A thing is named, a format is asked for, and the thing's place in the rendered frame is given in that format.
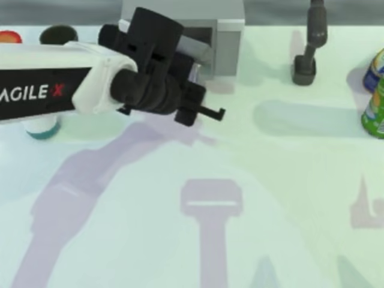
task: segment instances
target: soda can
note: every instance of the soda can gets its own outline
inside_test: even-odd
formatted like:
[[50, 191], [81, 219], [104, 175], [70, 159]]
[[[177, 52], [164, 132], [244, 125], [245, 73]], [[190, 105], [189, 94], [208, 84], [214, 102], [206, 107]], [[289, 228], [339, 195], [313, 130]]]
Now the soda can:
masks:
[[384, 49], [373, 58], [364, 78], [363, 86], [370, 93], [373, 93], [384, 76]]
[[379, 80], [368, 107], [361, 116], [361, 123], [369, 134], [384, 139], [384, 78]]

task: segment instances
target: blue can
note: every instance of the blue can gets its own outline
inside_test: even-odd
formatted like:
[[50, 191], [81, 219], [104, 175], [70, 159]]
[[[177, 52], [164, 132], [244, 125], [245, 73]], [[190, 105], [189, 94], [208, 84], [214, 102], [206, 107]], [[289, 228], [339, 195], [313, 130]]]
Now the blue can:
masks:
[[381, 50], [375, 58], [373, 58], [364, 78], [363, 85], [366, 90], [373, 94], [379, 84], [380, 79], [384, 76], [384, 49]]

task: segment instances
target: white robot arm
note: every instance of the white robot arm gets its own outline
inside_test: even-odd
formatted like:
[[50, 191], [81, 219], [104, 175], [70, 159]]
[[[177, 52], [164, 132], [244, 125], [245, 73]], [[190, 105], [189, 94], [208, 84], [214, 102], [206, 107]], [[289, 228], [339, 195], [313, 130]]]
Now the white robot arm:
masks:
[[176, 112], [186, 126], [198, 113], [222, 120], [225, 110], [203, 107], [205, 88], [188, 79], [195, 59], [177, 52], [183, 29], [137, 8], [127, 31], [104, 25], [98, 44], [0, 44], [0, 122], [35, 129], [48, 122], [34, 118], [71, 110]]

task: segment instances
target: white table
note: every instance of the white table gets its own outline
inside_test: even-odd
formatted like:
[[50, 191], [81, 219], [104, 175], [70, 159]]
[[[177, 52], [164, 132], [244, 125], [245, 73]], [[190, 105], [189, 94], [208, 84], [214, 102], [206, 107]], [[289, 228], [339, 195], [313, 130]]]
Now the white table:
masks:
[[382, 287], [384, 145], [359, 123], [382, 32], [330, 28], [303, 88], [305, 31], [247, 28], [236, 85], [207, 83], [223, 122], [68, 115], [48, 142], [1, 126], [0, 287]]

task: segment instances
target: black label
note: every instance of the black label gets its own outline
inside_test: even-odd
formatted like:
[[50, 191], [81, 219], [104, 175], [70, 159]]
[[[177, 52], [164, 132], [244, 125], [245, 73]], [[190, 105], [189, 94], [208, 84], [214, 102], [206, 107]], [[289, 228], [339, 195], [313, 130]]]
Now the black label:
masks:
[[90, 68], [0, 70], [0, 120], [74, 110]]

